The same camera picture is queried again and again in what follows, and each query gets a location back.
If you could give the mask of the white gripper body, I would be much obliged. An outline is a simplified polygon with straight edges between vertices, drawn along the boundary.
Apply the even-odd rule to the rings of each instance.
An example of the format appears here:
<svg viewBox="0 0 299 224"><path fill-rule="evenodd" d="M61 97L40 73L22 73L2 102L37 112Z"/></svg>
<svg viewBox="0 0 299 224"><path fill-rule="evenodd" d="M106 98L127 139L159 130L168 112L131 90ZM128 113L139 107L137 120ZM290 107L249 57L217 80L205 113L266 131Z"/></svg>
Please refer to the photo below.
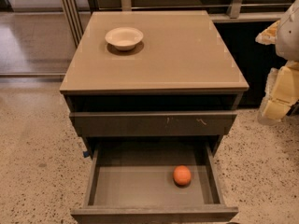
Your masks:
<svg viewBox="0 0 299 224"><path fill-rule="evenodd" d="M271 97L288 106L299 100L299 62L287 61L278 70Z"/></svg>

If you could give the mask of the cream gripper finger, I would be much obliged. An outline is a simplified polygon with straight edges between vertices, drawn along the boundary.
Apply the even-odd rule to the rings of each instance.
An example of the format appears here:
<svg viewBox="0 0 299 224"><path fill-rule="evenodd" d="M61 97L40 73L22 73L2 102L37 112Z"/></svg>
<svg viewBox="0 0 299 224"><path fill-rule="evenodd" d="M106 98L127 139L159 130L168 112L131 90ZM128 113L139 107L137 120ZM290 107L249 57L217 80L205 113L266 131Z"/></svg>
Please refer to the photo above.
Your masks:
<svg viewBox="0 0 299 224"><path fill-rule="evenodd" d="M290 109L286 104L266 100L263 104L262 116L268 119L283 119Z"/></svg>
<svg viewBox="0 0 299 224"><path fill-rule="evenodd" d="M276 43L277 37L277 29L278 29L279 21L275 21L266 29L264 29L261 33L259 33L255 41L262 45L271 45Z"/></svg>

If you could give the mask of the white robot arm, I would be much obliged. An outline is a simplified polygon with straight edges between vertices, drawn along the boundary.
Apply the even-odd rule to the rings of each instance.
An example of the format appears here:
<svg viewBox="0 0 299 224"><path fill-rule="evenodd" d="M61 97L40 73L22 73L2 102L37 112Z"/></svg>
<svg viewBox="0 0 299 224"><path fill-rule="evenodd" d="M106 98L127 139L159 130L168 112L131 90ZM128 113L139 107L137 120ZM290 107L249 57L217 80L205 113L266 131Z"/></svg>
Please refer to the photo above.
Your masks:
<svg viewBox="0 0 299 224"><path fill-rule="evenodd" d="M258 121L274 125L299 101L299 0L295 0L279 21L259 33L255 41L274 44L276 55L287 61L281 68L270 70L259 108Z"/></svg>

